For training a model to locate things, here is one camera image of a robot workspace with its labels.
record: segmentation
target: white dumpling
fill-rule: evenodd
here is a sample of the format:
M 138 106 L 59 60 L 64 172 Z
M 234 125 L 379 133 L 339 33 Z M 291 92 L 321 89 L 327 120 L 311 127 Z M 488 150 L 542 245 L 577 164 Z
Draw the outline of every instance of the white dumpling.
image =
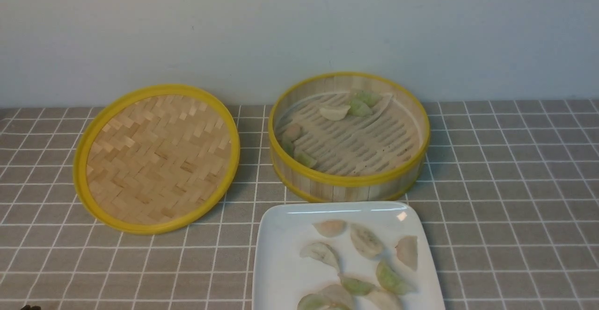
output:
M 314 244 L 308 244 L 299 251 L 299 256 L 301 257 L 310 257 L 329 265 L 337 272 L 340 272 L 339 269 L 339 260 L 331 246 L 325 244 L 323 242 L 315 242 Z
M 365 258 L 375 258 L 383 252 L 385 248 L 383 243 L 368 228 L 358 224 L 351 224 L 349 228 L 351 243 L 360 255 Z
M 327 120 L 332 120 L 334 122 L 338 122 L 342 120 L 347 115 L 347 112 L 351 108 L 350 105 L 342 105 L 342 106 L 330 106 L 325 105 L 318 109 L 321 116 L 323 116 Z
M 418 269 L 418 238 L 416 236 L 404 236 L 395 246 L 397 258 L 411 270 Z
M 345 288 L 338 284 L 331 284 L 320 292 L 321 295 L 331 301 L 331 308 L 347 308 L 354 310 L 356 307 L 353 297 Z
M 334 237 L 343 233 L 346 223 L 343 220 L 327 220 L 312 225 L 320 235 L 324 237 Z

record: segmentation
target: gray checkered tablecloth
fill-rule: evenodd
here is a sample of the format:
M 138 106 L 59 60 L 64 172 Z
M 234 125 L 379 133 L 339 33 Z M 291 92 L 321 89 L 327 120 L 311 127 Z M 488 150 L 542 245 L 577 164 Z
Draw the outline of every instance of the gray checkered tablecloth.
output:
M 448 310 L 599 309 L 599 101 L 425 103 L 426 168 L 401 201 L 421 217 Z M 0 110 L 0 309 L 249 310 L 257 227 L 301 203 L 278 180 L 269 106 L 229 107 L 241 165 L 201 220 L 134 236 L 73 189 L 100 108 Z

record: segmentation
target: white wall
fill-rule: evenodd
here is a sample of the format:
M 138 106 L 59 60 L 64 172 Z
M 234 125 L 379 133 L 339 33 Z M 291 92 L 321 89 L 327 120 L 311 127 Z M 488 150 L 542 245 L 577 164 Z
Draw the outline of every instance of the white wall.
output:
M 272 103 L 329 71 L 422 100 L 599 96 L 599 0 L 0 0 L 0 106 L 183 82 Z

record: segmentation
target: woven bamboo pattern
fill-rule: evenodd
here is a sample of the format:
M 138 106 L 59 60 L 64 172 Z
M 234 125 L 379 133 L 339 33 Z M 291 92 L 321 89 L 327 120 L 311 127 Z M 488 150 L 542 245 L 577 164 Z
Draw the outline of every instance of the woven bamboo pattern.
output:
M 356 90 L 380 94 L 366 117 L 332 122 L 324 105 L 348 103 Z M 285 155 L 280 143 L 291 124 L 302 128 L 295 150 L 316 159 L 309 170 Z M 283 94 L 268 121 L 273 169 L 295 194 L 308 201 L 397 199 L 421 173 L 430 125 L 420 103 L 401 86 L 359 73 L 320 75 Z
M 345 105 L 350 97 L 350 92 L 340 92 L 297 103 L 279 120 L 278 139 L 289 125 L 301 125 L 302 136 L 295 147 L 317 160 L 315 170 L 338 176 L 388 171 L 417 152 L 415 146 L 421 141 L 414 120 L 392 94 L 384 94 L 368 117 L 346 116 L 332 122 L 318 112 L 323 105 Z
M 94 199 L 131 224 L 162 224 L 201 206 L 226 174 L 231 135 L 223 118 L 192 97 L 148 97 L 116 114 L 87 162 Z

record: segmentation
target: green dumpling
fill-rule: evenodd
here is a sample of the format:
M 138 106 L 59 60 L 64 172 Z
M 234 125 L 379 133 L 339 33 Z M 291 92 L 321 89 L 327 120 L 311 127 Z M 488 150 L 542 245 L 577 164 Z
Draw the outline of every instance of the green dumpling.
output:
M 357 97 L 354 97 L 349 101 L 349 111 L 347 113 L 356 117 L 366 117 L 370 116 L 373 111 L 366 105 L 366 103 L 357 99 Z
M 355 97 L 362 102 L 366 103 L 368 107 L 373 107 L 380 101 L 382 98 L 381 95 L 376 92 L 370 92 L 366 90 L 358 90 L 355 94 Z

